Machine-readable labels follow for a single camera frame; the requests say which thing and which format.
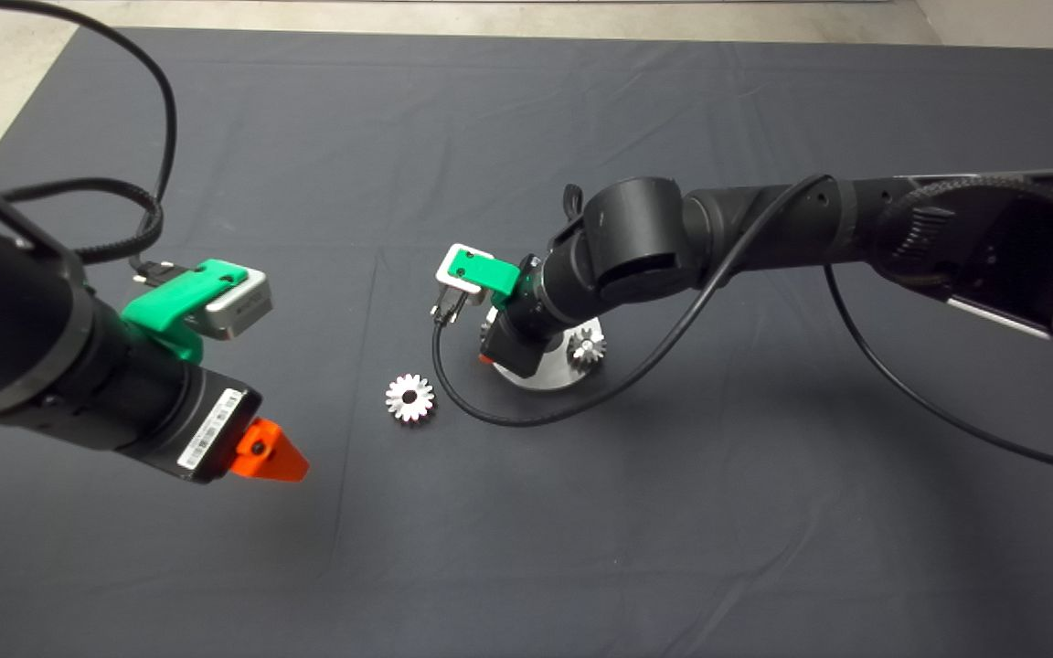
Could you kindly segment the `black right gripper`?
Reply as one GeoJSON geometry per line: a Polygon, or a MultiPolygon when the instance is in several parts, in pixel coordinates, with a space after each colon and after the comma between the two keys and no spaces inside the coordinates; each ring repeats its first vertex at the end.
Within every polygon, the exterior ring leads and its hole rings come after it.
{"type": "Polygon", "coordinates": [[[544,354],[574,324],[539,300],[490,307],[479,338],[479,362],[497,364],[518,377],[531,377],[542,366],[544,354]]]}

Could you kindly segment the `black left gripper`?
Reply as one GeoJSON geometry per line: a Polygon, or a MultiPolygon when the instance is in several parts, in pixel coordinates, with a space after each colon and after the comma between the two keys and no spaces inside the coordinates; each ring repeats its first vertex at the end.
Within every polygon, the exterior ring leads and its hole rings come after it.
{"type": "Polygon", "coordinates": [[[56,437],[187,482],[210,483],[230,471],[300,483],[309,473],[279,424],[254,419],[263,401],[258,390],[181,361],[143,334],[92,342],[56,382],[56,437]]]}

